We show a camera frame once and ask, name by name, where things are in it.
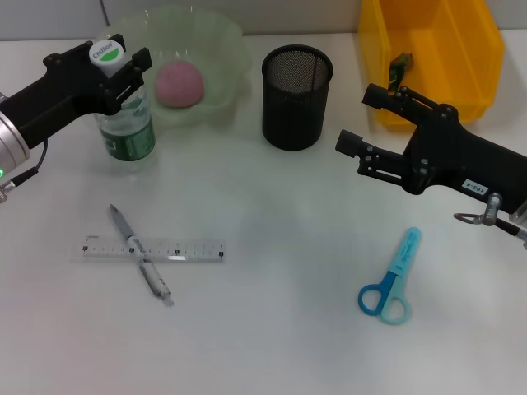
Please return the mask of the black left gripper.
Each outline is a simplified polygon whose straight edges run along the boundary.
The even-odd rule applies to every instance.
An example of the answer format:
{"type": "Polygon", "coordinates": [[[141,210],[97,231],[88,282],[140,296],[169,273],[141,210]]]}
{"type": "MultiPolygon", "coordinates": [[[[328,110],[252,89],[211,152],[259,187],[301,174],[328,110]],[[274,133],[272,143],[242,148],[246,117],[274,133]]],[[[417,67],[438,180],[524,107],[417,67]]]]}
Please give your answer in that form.
{"type": "Polygon", "coordinates": [[[117,114],[152,66],[146,48],[125,57],[122,35],[87,41],[44,59],[46,73],[0,104],[32,149],[85,114],[117,114]]]}

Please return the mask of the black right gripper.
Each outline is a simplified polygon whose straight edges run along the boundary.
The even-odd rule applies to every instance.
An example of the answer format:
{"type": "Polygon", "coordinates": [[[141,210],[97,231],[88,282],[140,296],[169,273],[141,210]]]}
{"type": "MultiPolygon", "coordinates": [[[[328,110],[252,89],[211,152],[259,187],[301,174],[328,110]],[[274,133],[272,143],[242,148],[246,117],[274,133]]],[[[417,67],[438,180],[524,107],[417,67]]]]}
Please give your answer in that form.
{"type": "Polygon", "coordinates": [[[335,150],[359,158],[358,174],[398,185],[414,195],[440,185],[486,203],[497,193],[500,210],[513,223],[527,225],[527,156],[472,134],[461,125],[454,108],[438,105],[406,86],[390,94],[371,83],[362,103],[385,109],[417,128],[403,155],[343,129],[335,150]]]}

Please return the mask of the green plastic wrapper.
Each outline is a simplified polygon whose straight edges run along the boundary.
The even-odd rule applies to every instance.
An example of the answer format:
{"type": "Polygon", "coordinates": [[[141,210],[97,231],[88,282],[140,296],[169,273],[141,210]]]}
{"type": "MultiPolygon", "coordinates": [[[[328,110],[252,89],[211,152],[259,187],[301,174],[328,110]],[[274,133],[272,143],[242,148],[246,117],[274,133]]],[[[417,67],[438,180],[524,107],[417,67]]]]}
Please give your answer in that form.
{"type": "Polygon", "coordinates": [[[390,62],[388,91],[396,92],[402,85],[406,72],[413,67],[413,55],[411,53],[401,53],[390,62]]]}

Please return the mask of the pink peach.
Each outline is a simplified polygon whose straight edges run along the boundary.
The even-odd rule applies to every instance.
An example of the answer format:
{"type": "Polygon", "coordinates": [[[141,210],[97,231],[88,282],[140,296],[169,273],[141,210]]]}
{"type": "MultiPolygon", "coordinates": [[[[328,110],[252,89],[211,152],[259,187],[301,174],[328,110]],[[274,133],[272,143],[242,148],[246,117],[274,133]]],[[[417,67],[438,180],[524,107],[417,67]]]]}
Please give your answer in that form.
{"type": "Polygon", "coordinates": [[[201,101],[205,87],[201,72],[190,62],[176,60],[162,66],[154,81],[157,101],[168,108],[184,109],[201,101]]]}

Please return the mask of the clear water bottle green label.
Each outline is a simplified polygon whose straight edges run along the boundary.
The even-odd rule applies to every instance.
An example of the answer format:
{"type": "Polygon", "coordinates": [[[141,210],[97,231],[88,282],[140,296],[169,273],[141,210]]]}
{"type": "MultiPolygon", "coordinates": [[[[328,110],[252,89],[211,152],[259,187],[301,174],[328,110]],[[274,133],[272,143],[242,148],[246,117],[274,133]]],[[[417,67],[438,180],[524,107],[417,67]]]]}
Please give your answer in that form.
{"type": "MultiPolygon", "coordinates": [[[[122,44],[115,39],[95,42],[89,51],[92,64],[112,77],[128,60],[122,44]]],[[[143,87],[122,104],[115,115],[94,115],[108,153],[117,160],[136,161],[147,157],[155,147],[152,116],[143,87]]]]}

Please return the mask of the black mesh pen holder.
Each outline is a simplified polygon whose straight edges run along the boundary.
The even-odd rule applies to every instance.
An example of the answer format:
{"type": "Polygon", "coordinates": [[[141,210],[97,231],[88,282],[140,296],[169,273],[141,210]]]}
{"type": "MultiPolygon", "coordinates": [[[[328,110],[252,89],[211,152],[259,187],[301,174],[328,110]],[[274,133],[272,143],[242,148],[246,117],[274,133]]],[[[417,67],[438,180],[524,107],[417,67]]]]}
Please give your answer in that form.
{"type": "Polygon", "coordinates": [[[333,64],[322,51],[289,44],[262,63],[262,132],[273,146],[302,151],[320,138],[333,77],[333,64]]]}

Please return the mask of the green translucent fruit bowl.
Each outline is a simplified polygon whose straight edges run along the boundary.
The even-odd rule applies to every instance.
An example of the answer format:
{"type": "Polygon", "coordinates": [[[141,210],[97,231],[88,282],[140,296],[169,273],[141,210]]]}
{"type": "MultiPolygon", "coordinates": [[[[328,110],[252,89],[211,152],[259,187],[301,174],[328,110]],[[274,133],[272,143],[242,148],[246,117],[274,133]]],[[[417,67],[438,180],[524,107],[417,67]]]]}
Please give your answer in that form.
{"type": "Polygon", "coordinates": [[[251,57],[242,29],[229,18],[200,7],[167,4],[125,16],[106,27],[98,38],[121,34],[126,49],[148,48],[152,67],[143,74],[154,123],[160,129],[208,121],[236,101],[251,57]],[[204,81],[204,97],[187,109],[169,109],[155,98],[154,83],[171,61],[192,63],[204,81]]]}

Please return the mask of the blue scissors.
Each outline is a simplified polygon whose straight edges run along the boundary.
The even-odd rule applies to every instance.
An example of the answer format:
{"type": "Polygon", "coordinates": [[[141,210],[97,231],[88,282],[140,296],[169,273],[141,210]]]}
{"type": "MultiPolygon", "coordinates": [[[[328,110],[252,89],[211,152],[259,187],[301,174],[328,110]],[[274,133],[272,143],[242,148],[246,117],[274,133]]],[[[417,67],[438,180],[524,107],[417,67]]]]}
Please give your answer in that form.
{"type": "Polygon", "coordinates": [[[390,261],[382,281],[361,288],[357,297],[357,303],[363,313],[378,317],[383,323],[394,326],[401,325],[409,320],[412,310],[408,299],[404,295],[404,287],[421,240],[422,232],[417,227],[411,227],[407,230],[390,261]],[[371,291],[375,291],[380,295],[376,307],[372,309],[368,308],[364,303],[364,295],[371,291]],[[403,306],[403,313],[398,318],[391,318],[389,310],[395,301],[398,301],[403,306]]]}

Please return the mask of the grey pen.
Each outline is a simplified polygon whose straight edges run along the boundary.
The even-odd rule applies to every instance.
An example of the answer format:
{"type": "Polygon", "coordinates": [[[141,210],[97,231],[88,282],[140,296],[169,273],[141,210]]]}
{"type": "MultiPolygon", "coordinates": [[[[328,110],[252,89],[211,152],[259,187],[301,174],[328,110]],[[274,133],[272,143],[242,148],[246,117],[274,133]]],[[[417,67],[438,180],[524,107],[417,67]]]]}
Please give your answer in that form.
{"type": "Polygon", "coordinates": [[[109,206],[109,213],[124,242],[133,250],[132,254],[136,257],[139,270],[150,287],[152,294],[160,299],[165,306],[171,307],[174,304],[171,291],[161,274],[157,271],[139,238],[135,235],[121,211],[114,205],[109,206]]]}

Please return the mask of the clear plastic ruler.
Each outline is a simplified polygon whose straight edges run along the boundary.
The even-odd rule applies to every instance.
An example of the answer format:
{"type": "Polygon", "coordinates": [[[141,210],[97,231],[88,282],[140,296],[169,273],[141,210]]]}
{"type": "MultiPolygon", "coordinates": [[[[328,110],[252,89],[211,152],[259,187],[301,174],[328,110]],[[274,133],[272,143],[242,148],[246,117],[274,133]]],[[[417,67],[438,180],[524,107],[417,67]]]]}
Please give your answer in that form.
{"type": "Polygon", "coordinates": [[[72,258],[87,262],[127,262],[148,258],[154,263],[223,263],[226,243],[215,239],[162,239],[88,235],[72,245],[72,258]]]}

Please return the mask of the yellow plastic bin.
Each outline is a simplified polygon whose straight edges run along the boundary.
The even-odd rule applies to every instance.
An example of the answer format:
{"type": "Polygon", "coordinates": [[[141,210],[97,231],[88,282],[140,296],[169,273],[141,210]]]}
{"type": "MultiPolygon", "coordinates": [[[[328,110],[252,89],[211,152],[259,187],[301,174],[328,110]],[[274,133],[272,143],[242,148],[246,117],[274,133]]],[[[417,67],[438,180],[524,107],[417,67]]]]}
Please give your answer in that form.
{"type": "Polygon", "coordinates": [[[485,0],[362,0],[358,40],[370,83],[387,87],[390,63],[410,53],[403,84],[462,123],[494,103],[505,45],[485,0]]]}

